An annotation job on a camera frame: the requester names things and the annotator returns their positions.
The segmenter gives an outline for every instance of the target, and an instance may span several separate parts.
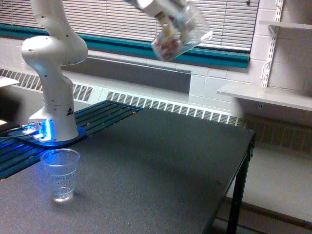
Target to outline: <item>shelf bracket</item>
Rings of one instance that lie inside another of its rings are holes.
[[[274,37],[277,36],[277,33],[278,33],[278,26],[275,26],[275,25],[269,25],[269,29],[271,31],[271,33],[273,34]]]
[[[277,7],[275,22],[280,22],[281,16],[282,16],[282,11],[283,11],[284,0],[275,0],[275,4]],[[268,87],[268,85],[269,85],[269,78],[270,78],[270,74],[271,74],[271,68],[272,68],[272,63],[273,63],[273,57],[274,57],[274,51],[275,51],[279,27],[274,26],[274,25],[269,25],[269,29],[272,32],[272,40],[271,40],[271,45],[270,45],[270,50],[269,50],[267,62],[264,64],[264,66],[262,68],[261,79],[262,79],[262,86],[263,87]],[[263,103],[260,102],[258,105],[258,108],[262,109]]]

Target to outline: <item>table leg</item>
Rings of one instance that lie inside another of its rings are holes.
[[[229,223],[227,228],[227,234],[235,234],[237,229],[238,217],[239,217],[239,210],[240,205],[242,203],[245,182],[247,177],[248,165],[250,161],[250,153],[248,152],[243,164],[241,165],[237,175],[236,181],[234,186],[232,204],[231,204],[231,211],[229,217]]]

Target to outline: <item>cable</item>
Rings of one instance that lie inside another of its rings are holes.
[[[11,128],[11,129],[8,129],[8,130],[5,130],[5,131],[1,132],[0,135],[3,135],[5,133],[10,133],[10,132],[13,132],[13,131],[16,131],[16,130],[21,130],[21,129],[22,129],[21,127]]]
[[[16,136],[2,136],[0,139],[10,139],[10,138],[17,138],[17,137],[26,137],[29,135],[36,134],[37,132],[32,132],[32,133],[27,133],[27,134],[22,134],[22,135],[16,135]]]

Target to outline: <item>white shelf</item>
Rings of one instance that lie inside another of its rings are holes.
[[[15,79],[0,76],[0,88],[18,84],[18,83],[19,82]]]
[[[265,88],[245,83],[231,83],[217,90],[218,94],[312,111],[312,95],[285,89]]]
[[[260,20],[260,24],[266,24],[269,26],[275,26],[275,27],[283,27],[283,28],[297,28],[297,29],[311,29],[311,24],[300,24],[300,23],[287,23],[287,22],[275,22],[275,21],[265,21]]]

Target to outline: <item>clear plastic cup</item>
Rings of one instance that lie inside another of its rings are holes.
[[[178,14],[168,15],[167,20],[170,22],[152,41],[152,48],[162,61],[170,61],[213,38],[208,23],[191,2]]]
[[[70,149],[51,150],[41,157],[53,201],[62,203],[73,198],[79,159],[79,153]]]

